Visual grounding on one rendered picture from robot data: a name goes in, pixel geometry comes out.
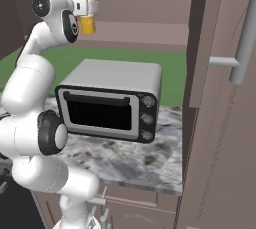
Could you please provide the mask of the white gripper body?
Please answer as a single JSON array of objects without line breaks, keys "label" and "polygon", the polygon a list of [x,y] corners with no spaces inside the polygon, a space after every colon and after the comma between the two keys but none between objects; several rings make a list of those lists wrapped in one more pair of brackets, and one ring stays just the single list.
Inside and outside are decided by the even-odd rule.
[{"label": "white gripper body", "polygon": [[95,15],[99,11],[99,2],[96,0],[87,0],[86,6],[86,15]]}]

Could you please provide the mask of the dark brown cabinet door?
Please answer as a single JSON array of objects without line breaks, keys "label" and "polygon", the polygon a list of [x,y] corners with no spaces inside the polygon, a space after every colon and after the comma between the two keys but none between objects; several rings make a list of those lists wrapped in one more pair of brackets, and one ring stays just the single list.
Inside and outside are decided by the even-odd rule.
[{"label": "dark brown cabinet door", "polygon": [[0,0],[0,59],[21,47],[39,21],[32,0]]}]

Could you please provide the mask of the brown open cabinet door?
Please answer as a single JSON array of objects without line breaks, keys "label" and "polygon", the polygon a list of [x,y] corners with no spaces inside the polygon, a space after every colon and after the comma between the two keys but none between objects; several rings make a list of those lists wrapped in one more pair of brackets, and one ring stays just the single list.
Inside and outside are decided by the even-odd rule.
[{"label": "brown open cabinet door", "polygon": [[183,193],[173,229],[256,229],[256,46],[242,84],[232,59],[249,0],[192,0],[183,101]]}]

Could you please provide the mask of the brown base cabinet front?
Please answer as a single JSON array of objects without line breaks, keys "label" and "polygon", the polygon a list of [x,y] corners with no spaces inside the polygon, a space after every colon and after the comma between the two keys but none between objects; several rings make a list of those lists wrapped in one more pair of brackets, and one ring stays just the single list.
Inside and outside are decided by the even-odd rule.
[{"label": "brown base cabinet front", "polygon": [[178,197],[142,189],[101,184],[97,198],[105,205],[88,203],[100,219],[109,210],[111,229],[173,229]]}]

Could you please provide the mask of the grey toaster oven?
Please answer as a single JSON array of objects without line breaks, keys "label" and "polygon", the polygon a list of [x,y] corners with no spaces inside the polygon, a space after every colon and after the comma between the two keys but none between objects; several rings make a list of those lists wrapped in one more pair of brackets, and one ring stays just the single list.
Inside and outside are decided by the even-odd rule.
[{"label": "grey toaster oven", "polygon": [[[161,87],[162,67],[156,63],[85,59],[55,88],[55,96],[63,119],[59,91],[64,88],[135,95],[139,100],[138,138],[119,140],[148,144],[155,139]],[[146,107],[141,101],[144,96],[151,96],[155,104]],[[145,124],[141,120],[143,114],[151,115],[154,118],[153,123]],[[153,139],[144,140],[141,137],[142,131],[149,131]]]}]

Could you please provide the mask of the black toaster oven door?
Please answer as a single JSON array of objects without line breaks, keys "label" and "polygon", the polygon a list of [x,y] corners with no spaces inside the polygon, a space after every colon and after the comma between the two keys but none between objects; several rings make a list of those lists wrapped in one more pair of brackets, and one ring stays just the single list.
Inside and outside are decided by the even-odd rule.
[{"label": "black toaster oven door", "polygon": [[[128,106],[98,105],[66,101],[63,93],[122,99],[130,98]],[[62,116],[72,133],[135,140],[139,135],[139,100],[135,95],[110,92],[75,90],[64,88],[59,91]]]}]

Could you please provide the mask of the grey toaster oven knob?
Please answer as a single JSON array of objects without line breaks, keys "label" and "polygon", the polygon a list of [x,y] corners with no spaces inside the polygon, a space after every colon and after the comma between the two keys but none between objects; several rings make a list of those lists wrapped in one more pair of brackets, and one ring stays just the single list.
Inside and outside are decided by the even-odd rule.
[{"label": "grey toaster oven knob", "polygon": [[145,124],[150,125],[150,124],[153,123],[154,118],[153,118],[151,115],[149,115],[149,114],[143,114],[143,115],[141,116],[141,120],[142,120]]},{"label": "grey toaster oven knob", "polygon": [[151,96],[144,96],[141,101],[146,107],[152,107],[155,104],[155,101]]},{"label": "grey toaster oven knob", "polygon": [[150,141],[153,139],[153,135],[149,131],[142,131],[141,137],[146,141]]}]

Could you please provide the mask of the brown wall cabinet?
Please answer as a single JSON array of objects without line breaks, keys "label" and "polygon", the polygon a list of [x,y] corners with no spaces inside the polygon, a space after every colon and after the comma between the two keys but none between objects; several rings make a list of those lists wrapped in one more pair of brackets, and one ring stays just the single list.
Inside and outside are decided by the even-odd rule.
[{"label": "brown wall cabinet", "polygon": [[191,0],[96,0],[96,33],[80,34],[88,47],[184,51]]}]

